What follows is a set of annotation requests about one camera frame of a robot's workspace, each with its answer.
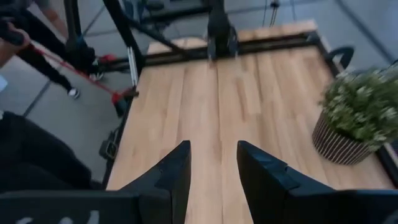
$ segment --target gray floor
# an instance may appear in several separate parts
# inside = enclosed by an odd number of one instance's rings
[[[271,11],[266,10],[266,4],[270,1],[225,0],[225,6],[237,29],[253,29],[269,25]],[[54,7],[65,18],[63,5]],[[126,48],[103,3],[99,0],[84,0],[79,1],[79,7],[82,28],[86,29],[94,22],[88,30],[86,41],[96,49],[96,53],[126,56]],[[42,18],[36,7],[32,11]],[[398,57],[398,29],[394,22],[398,20],[397,11],[396,0],[281,0],[276,24],[315,19],[320,33],[332,48],[342,45],[356,47],[351,63],[353,67],[385,66],[392,58]],[[206,23],[206,17],[177,21],[165,31],[165,36],[203,35]],[[142,50],[145,50],[150,39],[140,34],[136,34],[136,38]],[[50,84],[33,68],[14,58],[0,70],[0,74],[9,82],[9,86],[0,93],[0,109],[27,114],[29,119],[64,140],[93,171],[93,177],[101,180],[105,160],[98,155],[98,149],[102,140],[120,122],[111,104],[111,97],[81,77],[52,63],[81,89],[79,100],[73,101],[59,86]],[[129,85],[129,76],[110,73],[104,83],[121,90]]]

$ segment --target potted plant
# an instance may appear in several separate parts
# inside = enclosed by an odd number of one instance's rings
[[[343,72],[321,104],[315,149],[332,162],[357,164],[398,137],[398,66]]]

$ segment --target wooden platform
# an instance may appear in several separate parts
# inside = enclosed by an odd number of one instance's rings
[[[313,22],[240,32],[240,39],[315,30]],[[197,39],[177,41],[203,45]],[[152,45],[151,51],[163,50]],[[317,102],[331,82],[315,47],[146,68],[129,112],[108,189],[139,177],[184,139],[192,143],[186,223],[252,223],[236,143],[247,140],[336,189],[393,188],[375,156],[338,166],[314,150]]]

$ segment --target black pants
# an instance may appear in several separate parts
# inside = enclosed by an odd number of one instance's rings
[[[91,189],[91,172],[55,136],[24,117],[0,120],[0,192]]]
[[[81,60],[77,60],[76,57],[67,53],[64,44],[58,40],[55,34],[53,34],[53,32],[31,12],[23,9],[21,11],[21,15],[25,18],[25,22],[27,23],[26,27],[18,27],[18,25],[16,26],[18,28],[24,29],[32,40],[37,41],[51,52],[60,56],[64,61],[74,66],[75,69],[86,73],[95,72],[95,68],[92,66],[92,63],[95,60],[94,50],[88,49],[90,54],[80,54],[86,55],[86,57],[81,57]],[[67,91],[72,88],[67,78],[54,69],[44,59],[43,55],[36,52],[33,45],[29,45],[25,49],[21,50],[17,56],[45,75],[52,82],[64,87]]]

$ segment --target green leaves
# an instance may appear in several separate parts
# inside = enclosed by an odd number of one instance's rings
[[[331,127],[377,149],[398,137],[398,66],[342,72],[321,104]]]

